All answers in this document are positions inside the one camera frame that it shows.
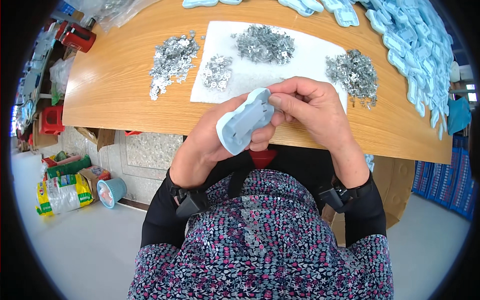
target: blue trash can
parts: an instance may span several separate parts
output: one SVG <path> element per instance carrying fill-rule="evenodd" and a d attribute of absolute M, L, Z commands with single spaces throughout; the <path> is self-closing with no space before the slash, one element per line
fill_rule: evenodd
<path fill-rule="evenodd" d="M 113 208 L 115 203 L 127 194 L 127 185 L 122 178 L 99 180 L 96 184 L 96 190 L 103 205 Z"/>

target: hand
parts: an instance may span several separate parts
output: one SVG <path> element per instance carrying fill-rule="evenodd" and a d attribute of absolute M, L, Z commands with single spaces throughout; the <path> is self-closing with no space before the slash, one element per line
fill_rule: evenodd
<path fill-rule="evenodd" d="M 369 170 L 335 88 L 330 83 L 292 77 L 268 87 L 268 102 L 281 109 L 285 120 L 298 120 L 312 139 L 332 155 L 335 173 L 347 188 L 363 185 Z"/>
<path fill-rule="evenodd" d="M 170 167 L 170 178 L 173 183 L 187 189 L 200 186 L 217 162 L 233 157 L 220 142 L 216 133 L 216 123 L 225 113 L 237 109 L 245 102 L 247 96 L 248 94 L 243 94 L 217 104 L 200 118 L 173 158 Z M 253 131 L 252 141 L 245 150 L 267 149 L 275 128 L 283 121 L 283 113 L 274 113 L 270 123 Z"/>

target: black wrist-mounted device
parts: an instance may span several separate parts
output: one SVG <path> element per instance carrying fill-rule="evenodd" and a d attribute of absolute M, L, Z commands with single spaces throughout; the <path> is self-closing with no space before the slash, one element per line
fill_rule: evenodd
<path fill-rule="evenodd" d="M 346 212 L 357 198 L 361 198 L 372 190 L 372 173 L 366 183 L 353 189 L 347 189 L 334 175 L 331 182 L 325 183 L 317 189 L 316 195 L 331 206 L 339 214 Z"/>
<path fill-rule="evenodd" d="M 172 198 L 177 197 L 179 207 L 177 207 L 177 217 L 189 218 L 192 215 L 200 214 L 210 208 L 207 195 L 198 189 L 187 190 L 172 182 L 170 178 L 170 169 L 165 176 L 167 187 Z"/>

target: white foam sheet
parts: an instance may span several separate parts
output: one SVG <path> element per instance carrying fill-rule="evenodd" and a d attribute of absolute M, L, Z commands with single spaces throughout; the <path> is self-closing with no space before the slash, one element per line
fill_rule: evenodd
<path fill-rule="evenodd" d="M 287 35 L 295 39 L 295 51 L 290 63 L 283 66 L 277 66 L 275 63 L 255 64 L 251 60 L 238 56 L 238 48 L 235 46 L 237 39 L 230 37 L 232 33 L 243 33 L 250 25 L 251 23 L 229 21 L 211 21 L 208 24 L 202 62 L 190 96 L 191 102 L 222 103 L 256 88 L 281 82 L 281 77 L 303 76 L 332 83 L 325 74 L 325 56 L 333 58 L 335 55 L 346 54 L 342 47 L 302 32 L 280 28 L 281 31 L 285 31 Z M 200 76 L 206 63 L 214 55 L 233 58 L 233 62 L 229 66 L 232 69 L 232 77 L 223 92 L 204 86 Z M 342 89 L 341 84 L 333 86 L 338 92 L 346 113 L 347 92 Z"/>

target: floral pattern fabric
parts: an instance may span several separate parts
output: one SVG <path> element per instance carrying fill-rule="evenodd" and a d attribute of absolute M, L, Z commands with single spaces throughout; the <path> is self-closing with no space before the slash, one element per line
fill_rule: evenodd
<path fill-rule="evenodd" d="M 307 189 L 290 175 L 253 170 L 239 197 L 230 176 L 207 190 L 181 249 L 148 245 L 128 299 L 392 299 L 387 239 L 337 247 Z"/>

